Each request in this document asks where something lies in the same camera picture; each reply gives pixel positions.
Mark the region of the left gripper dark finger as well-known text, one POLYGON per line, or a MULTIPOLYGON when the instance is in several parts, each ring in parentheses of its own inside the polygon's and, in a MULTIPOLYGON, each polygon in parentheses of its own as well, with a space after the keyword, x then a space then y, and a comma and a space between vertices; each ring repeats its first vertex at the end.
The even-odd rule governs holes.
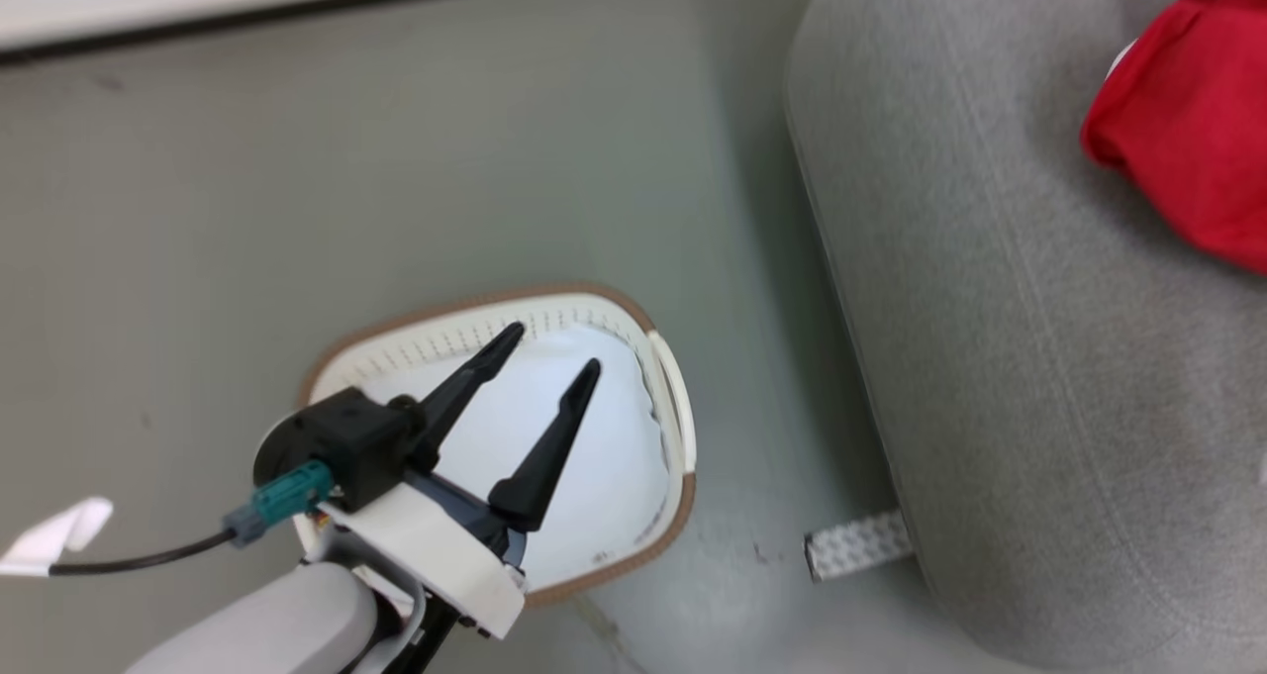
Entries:
POLYGON ((409 417, 409 435, 404 440, 408 467, 421 474, 435 471, 443 440, 447 440, 480 386, 494 380, 504 364, 511 361, 511 355, 525 340, 525 323, 512 322, 424 399, 418 402, 404 397, 404 413, 409 417))
POLYGON ((589 359, 557 399, 555 418, 519 467, 492 488, 489 509, 511 530, 525 533, 541 530, 601 375, 598 359, 589 359))

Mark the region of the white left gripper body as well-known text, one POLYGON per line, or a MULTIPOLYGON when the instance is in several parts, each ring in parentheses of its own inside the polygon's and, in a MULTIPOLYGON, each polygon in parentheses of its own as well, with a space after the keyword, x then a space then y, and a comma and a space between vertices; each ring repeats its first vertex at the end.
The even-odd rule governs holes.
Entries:
POLYGON ((443 478, 409 476, 353 513, 327 502, 321 514, 317 557, 394 606, 411 641, 437 620, 504 639, 525 613, 525 525, 443 478))

